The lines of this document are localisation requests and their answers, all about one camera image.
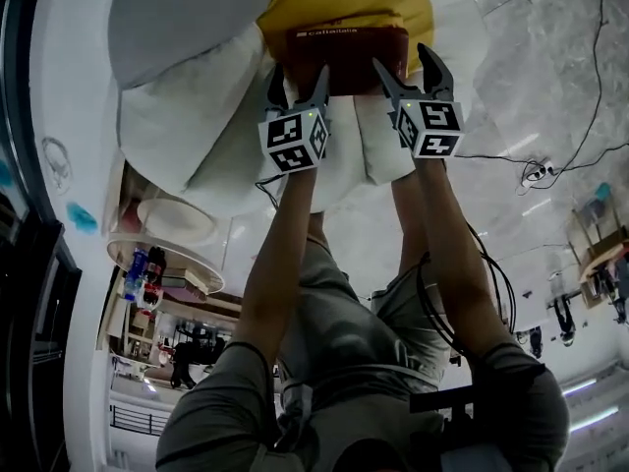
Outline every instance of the gray t-shirt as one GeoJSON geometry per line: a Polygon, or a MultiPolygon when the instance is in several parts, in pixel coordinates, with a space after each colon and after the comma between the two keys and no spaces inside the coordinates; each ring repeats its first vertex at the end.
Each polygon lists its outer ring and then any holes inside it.
{"type": "MultiPolygon", "coordinates": [[[[504,373],[538,363],[515,343],[492,350],[484,361],[504,373]]],[[[476,372],[475,384],[482,375],[476,372]]],[[[277,452],[271,381],[252,345],[228,345],[211,375],[175,407],[157,448],[159,472],[326,472],[363,440],[389,444],[408,470],[420,470],[412,454],[433,452],[433,443],[422,450],[414,442],[411,449],[410,436],[421,432],[438,439],[443,429],[440,414],[411,414],[408,400],[364,394],[357,386],[356,397],[314,410],[291,452],[277,452]]],[[[567,443],[568,411],[549,371],[535,378],[517,404],[484,406],[475,420],[491,429],[491,444],[516,471],[553,470],[567,443]]]]}

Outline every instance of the forearm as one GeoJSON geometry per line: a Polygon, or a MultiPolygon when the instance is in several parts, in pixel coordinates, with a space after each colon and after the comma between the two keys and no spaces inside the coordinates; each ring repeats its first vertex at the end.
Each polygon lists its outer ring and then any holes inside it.
{"type": "Polygon", "coordinates": [[[454,332],[482,355],[509,335],[492,305],[486,270],[443,164],[416,160],[430,262],[454,332]]]}
{"type": "Polygon", "coordinates": [[[235,336],[257,340],[272,364],[293,308],[306,250],[316,169],[293,173],[247,280],[235,336]]]}

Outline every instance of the black railing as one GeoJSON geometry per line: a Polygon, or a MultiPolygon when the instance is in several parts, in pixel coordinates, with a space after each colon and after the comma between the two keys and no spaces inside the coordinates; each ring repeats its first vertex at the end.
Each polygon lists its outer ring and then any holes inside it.
{"type": "Polygon", "coordinates": [[[161,436],[168,421],[165,416],[142,413],[115,405],[109,406],[109,415],[111,427],[147,436],[161,436]]]}

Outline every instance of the white cube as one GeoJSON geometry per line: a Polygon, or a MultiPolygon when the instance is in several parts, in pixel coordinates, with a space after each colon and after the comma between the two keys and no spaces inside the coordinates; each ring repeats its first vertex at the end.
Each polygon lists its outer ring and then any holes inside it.
{"type": "Polygon", "coordinates": [[[257,130],[262,153],[280,174],[317,167],[329,136],[318,108],[262,122],[257,130]]]}
{"type": "Polygon", "coordinates": [[[465,136],[461,104],[402,100],[396,128],[415,158],[454,157],[465,136]]]}

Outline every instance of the yellow pillow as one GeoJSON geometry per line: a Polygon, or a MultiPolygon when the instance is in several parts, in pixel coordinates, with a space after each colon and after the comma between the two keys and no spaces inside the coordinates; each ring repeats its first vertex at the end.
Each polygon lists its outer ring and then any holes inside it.
{"type": "Polygon", "coordinates": [[[417,55],[419,42],[432,46],[432,6],[429,0],[272,0],[257,20],[271,56],[286,62],[286,31],[306,30],[321,23],[344,20],[332,28],[386,27],[406,29],[409,34],[408,72],[421,67],[417,55]]]}

